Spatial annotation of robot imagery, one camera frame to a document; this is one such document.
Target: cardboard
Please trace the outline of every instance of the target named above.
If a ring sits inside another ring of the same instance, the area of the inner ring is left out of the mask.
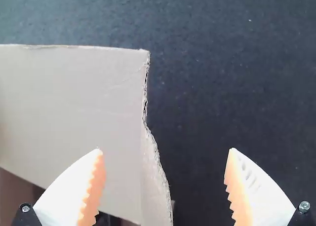
[[[100,210],[142,226],[172,225],[146,126],[148,67],[145,50],[0,45],[0,167],[47,188],[99,147],[107,170]]]

